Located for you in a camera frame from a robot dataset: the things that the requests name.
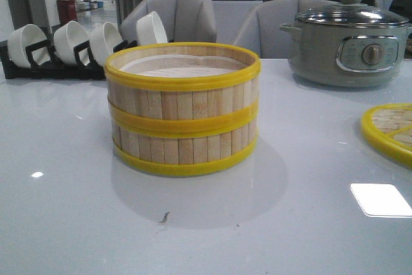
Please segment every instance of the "bamboo steamer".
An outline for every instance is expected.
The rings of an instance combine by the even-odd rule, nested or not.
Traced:
[[[259,57],[216,43],[166,43],[106,61],[115,152],[169,176],[221,171],[257,138]]]
[[[412,104],[384,104],[366,111],[361,120],[365,139],[386,156],[412,168]]]

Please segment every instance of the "yellow plastic rim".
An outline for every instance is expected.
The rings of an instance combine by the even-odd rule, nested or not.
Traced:
[[[200,164],[158,164],[155,162],[145,161],[125,153],[116,145],[116,143],[115,152],[125,163],[130,166],[156,175],[198,176],[222,171],[240,163],[253,152],[257,139],[258,134],[256,134],[255,139],[246,148],[230,157],[210,162],[202,162]]]
[[[224,48],[229,50],[235,50],[241,53],[245,53],[250,56],[254,61],[251,65],[244,67],[235,72],[225,73],[221,75],[211,75],[207,77],[147,77],[143,75],[132,74],[124,71],[120,71],[119,68],[115,68],[111,63],[117,57],[121,57],[123,54],[133,52],[135,50],[147,50],[154,48],[166,48],[172,46],[213,46],[216,48]],[[128,48],[126,50],[119,51],[111,55],[104,67],[106,78],[121,85],[129,86],[132,88],[140,88],[143,90],[158,90],[158,91],[201,91],[201,90],[214,90],[216,88],[224,88],[233,85],[242,84],[254,77],[257,77],[260,72],[260,59],[254,52],[240,48],[238,46],[232,46],[229,44],[219,43],[197,43],[197,42],[184,42],[184,43],[163,43],[147,46],[137,46],[135,48]]]
[[[412,167],[412,147],[408,147],[392,138],[393,135],[406,131],[412,126],[404,127],[391,133],[383,133],[372,121],[372,116],[380,109],[408,109],[412,110],[412,104],[385,104],[369,109],[362,116],[361,130],[364,138],[376,149],[390,158]]]
[[[115,123],[128,130],[150,137],[199,138],[219,135],[248,124],[258,115],[259,100],[233,113],[207,119],[162,120],[130,114],[116,108],[109,102],[111,116]]]

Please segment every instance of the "white bowl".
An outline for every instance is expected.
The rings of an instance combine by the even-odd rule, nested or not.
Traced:
[[[106,22],[90,33],[91,53],[97,63],[104,66],[106,59],[113,54],[113,48],[123,39],[114,24]]]
[[[46,40],[44,32],[34,24],[27,24],[10,34],[7,40],[8,56],[18,67],[30,68],[26,47]],[[40,48],[33,51],[33,60],[37,64],[42,64],[50,60],[47,48]]]
[[[82,25],[76,21],[68,22],[54,33],[54,46],[56,47],[57,56],[65,64],[77,66],[73,48],[87,40],[89,40],[89,35]],[[87,49],[80,51],[79,57],[84,65],[90,62]]]
[[[138,45],[167,43],[165,28],[156,11],[152,11],[136,22],[136,33]]]

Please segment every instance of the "glass lid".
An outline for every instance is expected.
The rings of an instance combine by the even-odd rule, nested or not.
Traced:
[[[362,0],[341,0],[340,3],[309,9],[298,14],[296,21],[352,27],[399,27],[409,19],[394,12],[361,3]]]

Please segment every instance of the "bamboo steamer lid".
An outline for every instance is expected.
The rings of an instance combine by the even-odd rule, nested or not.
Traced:
[[[385,104],[362,117],[362,134],[381,153],[412,168],[412,104]]]

